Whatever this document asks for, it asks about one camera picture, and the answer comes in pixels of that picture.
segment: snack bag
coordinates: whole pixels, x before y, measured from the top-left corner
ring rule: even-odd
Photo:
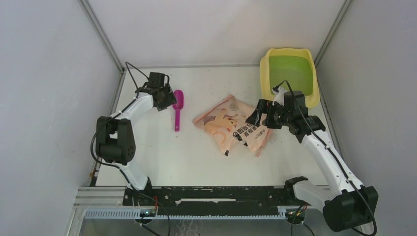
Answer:
[[[254,107],[229,95],[209,112],[195,118],[193,123],[196,127],[212,135],[226,156],[232,146],[240,142],[259,157],[271,131],[262,125],[256,127],[246,123],[246,119],[254,110]]]

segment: plastic scoop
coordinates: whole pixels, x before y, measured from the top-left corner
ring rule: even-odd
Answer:
[[[184,93],[181,90],[175,90],[174,96],[177,99],[177,103],[172,105],[175,110],[175,132],[179,131],[179,112],[184,106]]]

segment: yellow bowl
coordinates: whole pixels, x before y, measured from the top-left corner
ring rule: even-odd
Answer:
[[[300,90],[305,95],[305,105],[313,108],[320,102],[316,67],[308,49],[269,49],[261,59],[262,97],[273,100],[272,88],[287,80],[293,90]]]

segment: white wall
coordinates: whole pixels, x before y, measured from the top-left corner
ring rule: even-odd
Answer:
[[[0,235],[63,235],[119,73],[76,0],[0,1]]]
[[[355,1],[318,68],[344,157],[379,193],[381,235],[417,231],[417,1]]]
[[[269,48],[315,56],[343,0],[90,0],[119,58],[137,66],[259,64]]]

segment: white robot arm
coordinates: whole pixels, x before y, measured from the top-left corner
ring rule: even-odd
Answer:
[[[323,123],[317,116],[309,116],[304,94],[300,91],[286,92],[274,87],[275,99],[260,99],[247,123],[281,129],[288,126],[292,134],[313,156],[329,189],[315,186],[306,177],[286,181],[290,197],[303,200],[323,213],[328,226],[335,232],[353,228],[373,221],[378,193],[373,186],[365,187],[345,164]],[[262,113],[266,114],[261,121]]]
[[[105,164],[117,167],[129,182],[128,187],[135,190],[143,190],[148,177],[136,161],[131,161],[136,151],[132,127],[153,107],[161,111],[177,102],[169,80],[164,83],[166,76],[151,72],[132,102],[110,117],[97,120],[95,152]]]

